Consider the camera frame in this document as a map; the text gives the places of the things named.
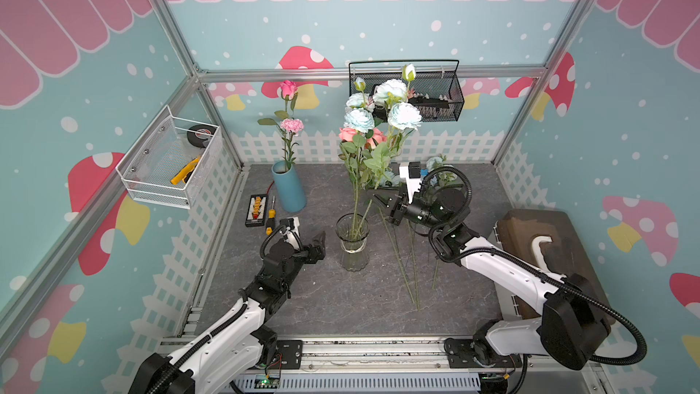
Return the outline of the clear glass vase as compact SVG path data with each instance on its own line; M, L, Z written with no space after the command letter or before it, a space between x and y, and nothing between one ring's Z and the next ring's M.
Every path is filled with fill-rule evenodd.
M347 213L337 220L335 233L342 250L341 266L349 272L359 272L368 265L369 224L357 213Z

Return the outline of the light blue rose stem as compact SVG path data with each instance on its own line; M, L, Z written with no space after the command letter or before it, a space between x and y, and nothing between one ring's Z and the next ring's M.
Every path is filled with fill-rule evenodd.
M415 310L419 311L421 310L421 300L414 231L410 224L398 224L397 218L392 218L390 213L383 213L379 207L378 210L381 213L382 224L397 260L399 275L408 291L409 300Z

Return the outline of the teal ceramic vase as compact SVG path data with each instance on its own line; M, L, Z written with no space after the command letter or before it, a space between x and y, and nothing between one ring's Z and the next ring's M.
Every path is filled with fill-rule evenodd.
M306 194L295 165L287 168L285 161L272 166L273 183L284 211L298 213L306 207Z

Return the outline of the large blue rose stem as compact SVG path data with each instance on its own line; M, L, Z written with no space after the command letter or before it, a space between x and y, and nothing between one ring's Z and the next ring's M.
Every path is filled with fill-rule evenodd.
M421 125L422 116L419 110L411 105L409 97L414 95L411 83L417 78L414 64L402 67L401 78L387 80L375 87L371 96L363 95L367 108L374 106L375 120L372 126L377 127L378 112L384 109L388 133L380 142L379 133L373 130L365 133L366 143L363 151L359 151L357 187L377 189L380 184L391 179L386 176L392 159L399 156L406 138Z

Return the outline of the light blue rose bouquet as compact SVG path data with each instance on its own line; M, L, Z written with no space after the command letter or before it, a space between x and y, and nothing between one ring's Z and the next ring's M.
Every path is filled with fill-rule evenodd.
M366 140L373 135L376 121L373 117L374 105L366 93L366 82L362 78L354 81L355 93L346 102L344 127L358 131L351 142L340 142L339 157L344 162L354 191L353 213L360 215L359 200L369 181L370 172L365 160L369 157Z

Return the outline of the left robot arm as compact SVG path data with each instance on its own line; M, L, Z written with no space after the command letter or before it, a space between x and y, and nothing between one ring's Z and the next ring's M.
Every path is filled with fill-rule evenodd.
M275 363L277 334L265 323L291 298L307 264L326 257L326 233L308 244L279 225L261 245L262 268L239 299L196 339L170 355L151 354L139 366L130 393L218 393L249 368Z

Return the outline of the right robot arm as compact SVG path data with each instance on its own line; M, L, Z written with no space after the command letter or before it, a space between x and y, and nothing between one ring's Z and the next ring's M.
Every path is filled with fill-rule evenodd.
M535 355L581 370L588 362L631 366L646 357L642 332L600 301L586 278L534 266L466 226L473 193L462 171L443 166L423 174L419 162L410 162L400 165L399 177L401 186L372 192L389 222L425 226L439 261L487 277L537 313L482 326L466 346L477 365L492 368L507 357Z

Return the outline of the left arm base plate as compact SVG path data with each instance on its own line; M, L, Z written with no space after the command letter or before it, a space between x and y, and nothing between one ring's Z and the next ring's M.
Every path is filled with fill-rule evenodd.
M302 340L277 340L268 368L270 370L300 370L303 348L304 342Z

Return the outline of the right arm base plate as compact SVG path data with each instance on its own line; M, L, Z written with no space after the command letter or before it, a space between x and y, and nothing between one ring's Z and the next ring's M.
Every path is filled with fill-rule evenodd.
M450 368L503 368L517 370L522 367L518 355L499 355L482 339L454 339L443 343Z

